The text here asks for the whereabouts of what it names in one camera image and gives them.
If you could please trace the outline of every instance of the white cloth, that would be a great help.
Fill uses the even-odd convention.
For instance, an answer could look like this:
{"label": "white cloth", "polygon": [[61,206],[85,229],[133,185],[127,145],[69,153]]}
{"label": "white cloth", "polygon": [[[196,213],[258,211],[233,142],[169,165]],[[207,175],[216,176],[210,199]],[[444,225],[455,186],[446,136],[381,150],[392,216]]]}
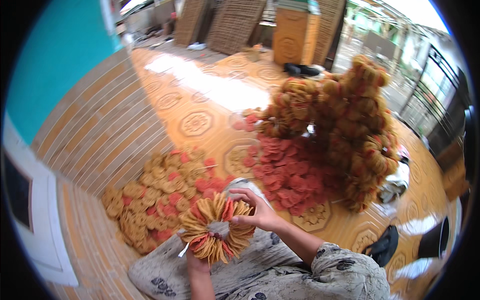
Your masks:
{"label": "white cloth", "polygon": [[[400,146],[398,155],[410,159],[410,154],[404,146]],[[388,175],[380,188],[380,198],[383,203],[399,198],[408,188],[410,168],[407,164],[398,162],[395,173]]]}

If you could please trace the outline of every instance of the wall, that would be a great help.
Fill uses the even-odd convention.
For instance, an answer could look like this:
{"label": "wall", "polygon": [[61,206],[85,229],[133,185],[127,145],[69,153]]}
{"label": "wall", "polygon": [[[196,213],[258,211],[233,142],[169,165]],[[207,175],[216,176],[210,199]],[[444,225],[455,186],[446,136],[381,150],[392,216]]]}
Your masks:
{"label": "wall", "polygon": [[125,48],[67,92],[31,144],[47,166],[94,196],[135,179],[153,151],[172,146]]}
{"label": "wall", "polygon": [[98,0],[53,0],[25,42],[12,75],[7,111],[27,144],[60,99],[118,46]]}
{"label": "wall", "polygon": [[78,278],[77,287],[47,286],[59,300],[151,300],[127,276],[140,255],[119,234],[102,203],[66,180],[57,180],[60,225]]}

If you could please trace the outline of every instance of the person's right hand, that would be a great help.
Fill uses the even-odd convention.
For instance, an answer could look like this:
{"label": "person's right hand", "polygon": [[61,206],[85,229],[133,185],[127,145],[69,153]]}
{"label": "person's right hand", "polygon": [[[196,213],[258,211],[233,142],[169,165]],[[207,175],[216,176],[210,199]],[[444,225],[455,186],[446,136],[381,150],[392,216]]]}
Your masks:
{"label": "person's right hand", "polygon": [[232,223],[248,224],[257,226],[265,231],[275,231],[285,220],[277,215],[273,209],[268,206],[264,199],[257,196],[250,189],[231,189],[232,194],[241,194],[233,198],[234,201],[243,200],[250,206],[255,207],[253,216],[234,216]]}

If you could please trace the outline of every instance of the ring of rice crackers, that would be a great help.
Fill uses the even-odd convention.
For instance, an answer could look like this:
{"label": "ring of rice crackers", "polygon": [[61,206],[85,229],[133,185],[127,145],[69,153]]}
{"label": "ring of rice crackers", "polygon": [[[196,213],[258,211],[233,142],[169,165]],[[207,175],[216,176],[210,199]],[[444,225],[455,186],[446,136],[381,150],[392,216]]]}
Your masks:
{"label": "ring of rice crackers", "polygon": [[230,222],[233,216],[247,216],[253,207],[244,201],[225,201],[225,193],[215,193],[214,198],[198,200],[190,209],[180,215],[181,227],[186,231],[180,237],[190,243],[190,249],[196,258],[208,260],[213,264],[219,260],[228,264],[228,260],[250,245],[255,226],[229,223],[229,232],[225,238],[212,236],[208,225],[212,222]]}

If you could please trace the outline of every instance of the patterned tile floor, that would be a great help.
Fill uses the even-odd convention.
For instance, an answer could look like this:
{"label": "patterned tile floor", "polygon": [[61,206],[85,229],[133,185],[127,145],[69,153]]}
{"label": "patterned tile floor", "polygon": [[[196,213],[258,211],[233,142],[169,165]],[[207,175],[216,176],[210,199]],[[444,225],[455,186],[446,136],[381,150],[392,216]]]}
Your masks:
{"label": "patterned tile floor", "polygon": [[[245,108],[264,108],[269,93],[286,76],[265,53],[252,63],[243,55],[227,57],[214,65],[182,59],[154,50],[132,53],[138,73],[157,115],[165,122],[172,142],[204,148],[220,165],[217,175],[252,178],[248,169],[228,161],[234,148],[256,143],[253,132],[237,131],[232,124]],[[421,141],[404,125],[395,124],[400,141],[411,154],[410,188],[391,204],[374,203],[361,214],[348,211],[342,201],[332,199],[323,212],[304,225],[304,217],[280,215],[326,241],[360,252],[377,240],[389,224],[399,231],[398,248],[386,266],[392,299],[420,299],[446,261],[417,259],[421,234],[449,216],[453,233],[455,202],[449,202],[442,185],[443,174]],[[129,281],[126,271],[139,255],[117,237],[99,200],[70,183],[58,182],[62,231],[73,267],[77,288],[48,283],[60,299],[148,299]],[[453,234],[447,247],[449,255]]]}
{"label": "patterned tile floor", "polygon": [[[253,143],[254,133],[237,131],[232,123],[246,108],[264,108],[269,92],[286,78],[271,61],[271,53],[250,62],[242,54],[227,57],[215,65],[137,49],[134,67],[159,117],[176,145],[197,144],[205,148],[228,174],[252,178],[247,169],[227,160],[234,148]],[[455,205],[442,186],[442,171],[421,141],[403,124],[396,122],[400,141],[411,154],[410,188],[392,204],[375,203],[361,214],[348,211],[342,201],[324,206],[315,225],[305,226],[302,217],[281,215],[304,230],[356,252],[377,240],[389,224],[400,233],[398,249],[386,266],[392,297],[420,298],[445,262],[444,259],[416,260],[421,234],[448,215],[455,225]]]}

